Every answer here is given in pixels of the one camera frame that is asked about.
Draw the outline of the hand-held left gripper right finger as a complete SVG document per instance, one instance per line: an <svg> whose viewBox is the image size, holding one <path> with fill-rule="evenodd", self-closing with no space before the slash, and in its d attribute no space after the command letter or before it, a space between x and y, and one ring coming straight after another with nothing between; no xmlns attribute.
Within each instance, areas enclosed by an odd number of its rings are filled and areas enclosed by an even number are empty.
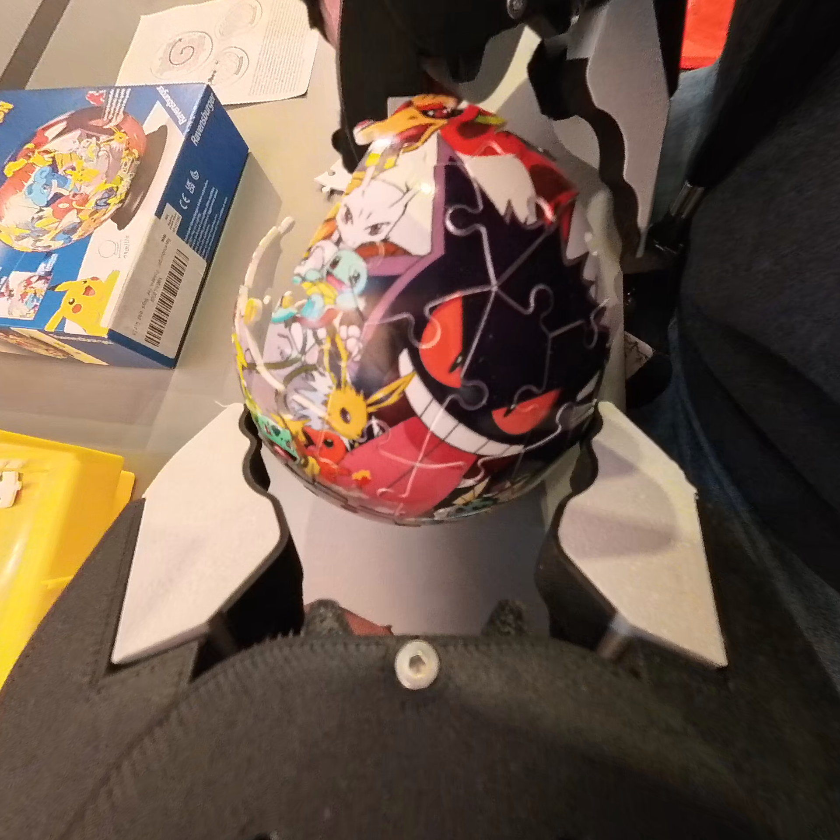
<svg viewBox="0 0 840 840"><path fill-rule="evenodd" d="M640 639L726 667L703 541L682 468L599 402L535 573L551 634L604 658Z"/></svg>

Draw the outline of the blue white puzzle box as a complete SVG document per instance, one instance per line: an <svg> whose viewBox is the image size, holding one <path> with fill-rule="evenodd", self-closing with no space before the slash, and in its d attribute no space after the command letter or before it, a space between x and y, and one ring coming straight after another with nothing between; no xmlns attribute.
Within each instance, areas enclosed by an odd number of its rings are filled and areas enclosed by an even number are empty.
<svg viewBox="0 0 840 840"><path fill-rule="evenodd" d="M248 147L214 91L1 93L2 351L172 369Z"/></svg>

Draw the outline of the colourful puzzle ball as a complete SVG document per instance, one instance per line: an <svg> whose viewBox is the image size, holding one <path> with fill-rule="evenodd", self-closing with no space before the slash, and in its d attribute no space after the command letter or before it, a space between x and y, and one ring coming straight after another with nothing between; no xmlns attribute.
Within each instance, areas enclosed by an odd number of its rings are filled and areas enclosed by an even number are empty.
<svg viewBox="0 0 840 840"><path fill-rule="evenodd" d="M610 354L578 191L373 143L291 272L239 289L245 405L282 465L344 509L454 522L534 487L587 431Z"/></svg>

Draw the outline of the white instruction leaflet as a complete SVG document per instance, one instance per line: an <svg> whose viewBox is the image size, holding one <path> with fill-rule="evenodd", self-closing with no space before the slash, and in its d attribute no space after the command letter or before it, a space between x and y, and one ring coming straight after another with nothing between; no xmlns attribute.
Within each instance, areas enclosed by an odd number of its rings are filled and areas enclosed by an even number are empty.
<svg viewBox="0 0 840 840"><path fill-rule="evenodd" d="M120 85L206 83L225 106L306 94L319 34L292 1L213 1L141 17Z"/></svg>

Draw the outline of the person's blue jeans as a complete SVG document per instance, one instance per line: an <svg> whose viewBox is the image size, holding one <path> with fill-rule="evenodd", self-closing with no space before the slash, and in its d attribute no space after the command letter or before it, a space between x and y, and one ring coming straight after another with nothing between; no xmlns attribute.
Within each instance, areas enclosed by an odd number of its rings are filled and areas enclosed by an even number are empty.
<svg viewBox="0 0 840 840"><path fill-rule="evenodd" d="M639 419L838 657L838 56L703 203Z"/></svg>

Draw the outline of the red box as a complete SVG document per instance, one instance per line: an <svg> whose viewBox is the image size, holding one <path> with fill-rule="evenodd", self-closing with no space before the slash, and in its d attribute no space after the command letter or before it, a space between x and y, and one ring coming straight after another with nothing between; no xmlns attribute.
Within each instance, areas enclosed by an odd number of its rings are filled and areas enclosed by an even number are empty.
<svg viewBox="0 0 840 840"><path fill-rule="evenodd" d="M688 1L679 68L697 70L713 65L728 37L735 1Z"/></svg>

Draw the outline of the white red keychain charm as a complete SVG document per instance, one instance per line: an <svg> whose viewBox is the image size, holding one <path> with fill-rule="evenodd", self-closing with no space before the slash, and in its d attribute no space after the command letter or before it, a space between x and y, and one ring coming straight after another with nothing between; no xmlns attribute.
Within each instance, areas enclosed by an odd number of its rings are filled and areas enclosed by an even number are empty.
<svg viewBox="0 0 840 840"><path fill-rule="evenodd" d="M625 331L623 334L624 375L629 381L646 363L655 356L656 351L645 341Z"/></svg>

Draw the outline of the yellow plastic tray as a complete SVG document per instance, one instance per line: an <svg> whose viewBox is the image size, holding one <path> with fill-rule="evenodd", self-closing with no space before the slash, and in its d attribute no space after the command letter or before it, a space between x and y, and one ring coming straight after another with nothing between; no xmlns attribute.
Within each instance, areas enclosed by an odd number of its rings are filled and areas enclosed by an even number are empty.
<svg viewBox="0 0 840 840"><path fill-rule="evenodd" d="M25 459L1 510L1 681L37 626L125 508L134 474L119 455L1 432L1 460Z"/></svg>

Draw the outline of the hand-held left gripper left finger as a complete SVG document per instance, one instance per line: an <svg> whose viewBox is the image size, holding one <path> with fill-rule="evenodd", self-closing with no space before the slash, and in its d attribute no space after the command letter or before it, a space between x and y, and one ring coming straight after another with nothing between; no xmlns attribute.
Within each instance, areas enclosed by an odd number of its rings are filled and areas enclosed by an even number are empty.
<svg viewBox="0 0 840 840"><path fill-rule="evenodd" d="M214 633L234 640L297 631L302 570L261 440L245 405L227 406L143 494L110 660L128 665Z"/></svg>

